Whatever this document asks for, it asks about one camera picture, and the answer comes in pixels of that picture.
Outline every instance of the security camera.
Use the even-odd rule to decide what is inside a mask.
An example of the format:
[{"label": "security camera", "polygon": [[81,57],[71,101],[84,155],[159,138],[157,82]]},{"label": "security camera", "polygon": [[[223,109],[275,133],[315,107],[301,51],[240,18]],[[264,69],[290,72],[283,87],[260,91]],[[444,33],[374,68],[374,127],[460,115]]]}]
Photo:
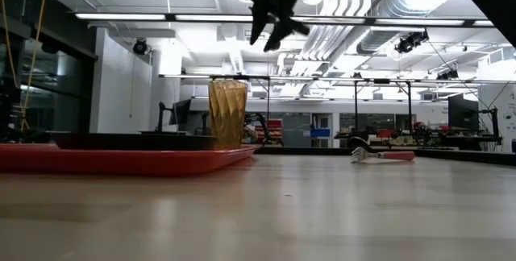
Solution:
[{"label": "security camera", "polygon": [[137,39],[135,45],[132,47],[132,51],[136,55],[143,56],[147,55],[151,51],[151,48],[147,44],[147,39]]}]

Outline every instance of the red object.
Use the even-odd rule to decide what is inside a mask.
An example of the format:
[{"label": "red object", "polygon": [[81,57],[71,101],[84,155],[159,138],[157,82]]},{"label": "red object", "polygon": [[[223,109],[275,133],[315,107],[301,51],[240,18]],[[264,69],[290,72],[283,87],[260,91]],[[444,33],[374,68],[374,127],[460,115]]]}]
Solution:
[{"label": "red object", "polygon": [[[267,128],[271,138],[280,142],[283,139],[283,120],[281,119],[269,119],[267,121]],[[255,127],[256,133],[258,135],[258,139],[256,143],[263,143],[265,140],[265,132],[262,126]]]},{"label": "red object", "polygon": [[191,176],[244,160],[255,150],[81,151],[54,144],[0,144],[0,172]]},{"label": "red object", "polygon": [[381,139],[389,139],[390,135],[394,132],[392,129],[378,129],[377,137]]},{"label": "red object", "polygon": [[411,161],[413,160],[416,155],[413,151],[389,151],[389,152],[382,152],[383,158],[386,160],[406,160]]}]

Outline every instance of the red tray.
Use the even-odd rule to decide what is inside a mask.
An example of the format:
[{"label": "red tray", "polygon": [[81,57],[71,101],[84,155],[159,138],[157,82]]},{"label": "red tray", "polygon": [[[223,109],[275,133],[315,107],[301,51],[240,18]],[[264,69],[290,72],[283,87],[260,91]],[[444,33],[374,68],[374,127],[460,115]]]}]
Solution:
[{"label": "red tray", "polygon": [[0,144],[0,172],[191,176],[244,160],[256,147],[233,151],[81,151],[54,144]]}]

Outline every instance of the pole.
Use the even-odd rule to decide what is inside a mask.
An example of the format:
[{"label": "pole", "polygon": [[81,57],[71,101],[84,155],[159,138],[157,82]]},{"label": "pole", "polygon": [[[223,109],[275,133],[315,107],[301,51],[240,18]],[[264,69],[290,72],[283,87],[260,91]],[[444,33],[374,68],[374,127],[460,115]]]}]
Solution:
[{"label": "pole", "polygon": [[267,125],[268,125],[268,113],[271,107],[271,80],[268,79],[268,87],[267,87]]},{"label": "pole", "polygon": [[409,131],[412,134],[413,129],[413,123],[412,123],[412,85],[410,82],[406,82],[406,84],[409,86]]},{"label": "pole", "polygon": [[358,132],[358,83],[355,81],[355,131]]}]

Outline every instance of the spotlight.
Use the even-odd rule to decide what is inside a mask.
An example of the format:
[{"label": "spotlight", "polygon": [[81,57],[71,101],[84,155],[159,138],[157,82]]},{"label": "spotlight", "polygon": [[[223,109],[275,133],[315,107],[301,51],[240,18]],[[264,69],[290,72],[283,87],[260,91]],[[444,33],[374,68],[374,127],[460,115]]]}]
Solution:
[{"label": "spotlight", "polygon": [[412,32],[409,36],[400,38],[400,42],[394,47],[394,50],[401,54],[409,53],[429,39],[427,31]]},{"label": "spotlight", "polygon": [[446,72],[441,72],[437,75],[436,80],[453,80],[459,78],[459,72],[456,69],[448,70]]},{"label": "spotlight", "polygon": [[132,47],[132,51],[136,55],[146,55],[151,51],[151,48],[147,44],[147,39],[137,39],[135,45]]}]

